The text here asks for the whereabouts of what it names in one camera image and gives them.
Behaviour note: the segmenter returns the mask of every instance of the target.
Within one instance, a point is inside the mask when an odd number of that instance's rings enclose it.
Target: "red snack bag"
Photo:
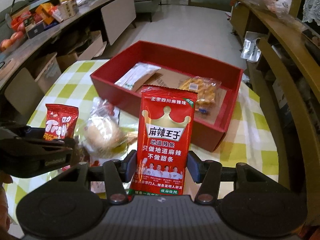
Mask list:
[[[45,123],[44,139],[72,138],[75,131],[79,109],[75,106],[45,104],[47,120]]]
[[[182,195],[197,93],[144,85],[129,194]]]

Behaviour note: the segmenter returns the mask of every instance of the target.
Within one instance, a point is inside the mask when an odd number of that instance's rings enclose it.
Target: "floor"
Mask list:
[[[137,18],[103,56],[112,57],[131,44],[143,40],[196,52],[246,69],[240,58],[241,46],[231,34],[225,12],[193,6],[162,5],[148,22],[148,15]]]

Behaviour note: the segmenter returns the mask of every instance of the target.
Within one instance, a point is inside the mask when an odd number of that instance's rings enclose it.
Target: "red box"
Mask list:
[[[138,41],[91,74],[101,98],[136,117],[140,114],[141,95],[114,83],[138,62],[154,64],[191,77],[201,76],[221,81],[221,87],[227,93],[215,123],[208,123],[195,116],[191,136],[191,143],[207,151],[214,151],[228,130],[243,70],[190,51]]]

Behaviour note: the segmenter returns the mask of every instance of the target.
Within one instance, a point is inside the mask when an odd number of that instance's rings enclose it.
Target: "green label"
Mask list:
[[[184,100],[185,101],[187,101],[188,103],[189,103],[189,105],[191,105],[191,107],[193,108],[193,102],[190,100],[190,99],[188,99],[188,98],[184,98]]]
[[[160,193],[171,194],[171,195],[178,195],[178,190],[161,188],[161,189],[160,189]]]
[[[148,196],[160,196],[160,194],[150,193],[147,191],[129,189],[128,195],[148,195]]]

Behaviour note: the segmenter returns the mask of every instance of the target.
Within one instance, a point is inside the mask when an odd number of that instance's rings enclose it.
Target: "red apple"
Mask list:
[[[23,32],[16,32],[12,34],[10,40],[12,40],[12,42],[15,43],[16,40],[20,39],[21,37],[23,37]]]
[[[26,28],[23,23],[18,26],[18,32],[26,33]]]
[[[1,42],[1,51],[4,52],[7,48],[9,48],[13,44],[12,40],[3,40]]]

